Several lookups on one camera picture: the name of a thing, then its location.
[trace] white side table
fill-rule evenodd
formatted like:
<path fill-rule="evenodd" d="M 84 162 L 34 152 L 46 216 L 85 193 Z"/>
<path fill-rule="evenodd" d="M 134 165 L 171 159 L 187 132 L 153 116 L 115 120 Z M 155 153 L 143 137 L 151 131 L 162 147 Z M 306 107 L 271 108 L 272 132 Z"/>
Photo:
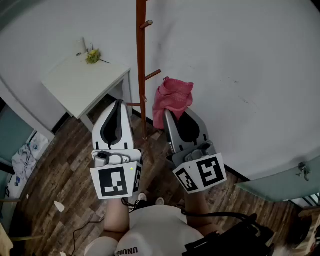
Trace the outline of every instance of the white side table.
<path fill-rule="evenodd" d="M 71 56 L 54 68 L 42 81 L 43 85 L 75 118 L 81 119 L 92 132 L 94 125 L 87 113 L 115 86 L 122 85 L 123 100 L 132 102 L 129 72 L 122 64 L 99 60 L 86 63 L 87 54 Z M 132 116 L 132 107 L 128 107 Z"/>

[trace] table leg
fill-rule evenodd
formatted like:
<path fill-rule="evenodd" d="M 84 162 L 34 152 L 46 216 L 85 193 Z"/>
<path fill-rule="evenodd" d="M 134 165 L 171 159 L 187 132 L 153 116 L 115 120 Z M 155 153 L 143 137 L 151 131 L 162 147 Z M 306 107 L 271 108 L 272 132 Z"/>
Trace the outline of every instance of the table leg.
<path fill-rule="evenodd" d="M 94 124 L 90 121 L 89 117 L 86 114 L 84 114 L 80 117 L 80 120 L 88 128 L 88 130 L 92 133 L 92 131 L 94 129 Z"/>
<path fill-rule="evenodd" d="M 131 91 L 130 91 L 130 79 L 129 79 L 129 72 L 125 74 L 123 77 L 122 82 L 122 92 L 123 92 L 123 100 L 125 103 L 132 102 L 131 99 Z M 128 115 L 129 117 L 132 116 L 132 106 L 128 106 Z"/>

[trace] black cable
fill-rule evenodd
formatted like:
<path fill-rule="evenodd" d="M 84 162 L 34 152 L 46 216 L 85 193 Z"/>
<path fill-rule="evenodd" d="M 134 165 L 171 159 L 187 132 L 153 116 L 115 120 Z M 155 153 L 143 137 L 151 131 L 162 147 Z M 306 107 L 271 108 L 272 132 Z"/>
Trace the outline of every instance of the black cable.
<path fill-rule="evenodd" d="M 183 204 L 176 204 L 174 207 L 179 208 L 179 207 L 185 207 L 185 206 Z"/>
<path fill-rule="evenodd" d="M 126 201 L 124 197 L 121 198 L 121 202 L 125 206 L 132 207 L 132 208 L 129 208 L 129 210 L 131 210 L 131 211 L 129 211 L 129 213 L 132 213 L 133 211 L 135 211 L 137 209 L 138 204 L 139 204 L 139 200 L 136 200 L 134 202 L 134 204 L 132 204 L 132 203 L 129 203 L 128 201 Z"/>
<path fill-rule="evenodd" d="M 235 212 L 212 212 L 207 214 L 195 214 L 191 212 L 187 212 L 185 209 L 181 209 L 181 213 L 183 215 L 189 216 L 189 217 L 233 217 L 237 218 L 243 222 L 248 222 L 251 225 L 256 226 L 259 230 L 264 229 L 263 226 L 256 223 L 253 219 L 251 219 L 249 216 L 242 214 L 242 213 L 235 213 Z"/>
<path fill-rule="evenodd" d="M 76 251 L 76 238 L 75 238 L 75 232 L 79 231 L 79 230 L 83 230 L 89 223 L 101 223 L 105 220 L 105 218 L 103 218 L 102 220 L 100 221 L 88 221 L 83 227 L 73 231 L 73 244 L 74 244 L 74 248 L 73 248 L 73 252 L 71 253 L 71 256 L 74 255 L 75 251 Z"/>

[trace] pink towel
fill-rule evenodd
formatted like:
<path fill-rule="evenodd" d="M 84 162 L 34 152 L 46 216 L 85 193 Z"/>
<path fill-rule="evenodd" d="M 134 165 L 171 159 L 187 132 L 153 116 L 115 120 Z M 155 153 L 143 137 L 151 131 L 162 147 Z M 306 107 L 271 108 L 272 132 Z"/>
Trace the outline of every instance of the pink towel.
<path fill-rule="evenodd" d="M 162 85 L 156 90 L 152 107 L 153 126 L 157 129 L 164 128 L 163 115 L 165 109 L 172 111 L 179 120 L 193 101 L 191 94 L 194 87 L 193 82 L 183 82 L 169 77 L 163 80 Z"/>

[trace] teal door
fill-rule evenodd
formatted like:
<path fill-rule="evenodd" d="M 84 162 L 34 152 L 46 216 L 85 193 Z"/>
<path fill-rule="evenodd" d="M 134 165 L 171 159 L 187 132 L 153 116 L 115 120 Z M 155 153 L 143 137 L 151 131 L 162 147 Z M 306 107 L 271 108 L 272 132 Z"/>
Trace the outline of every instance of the teal door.
<path fill-rule="evenodd" d="M 284 172 L 236 186 L 270 202 L 305 198 L 320 192 L 320 156 Z"/>
<path fill-rule="evenodd" d="M 0 162 L 12 162 L 12 157 L 34 131 L 7 105 L 0 111 Z M 0 199 L 5 196 L 8 173 L 0 169 Z"/>

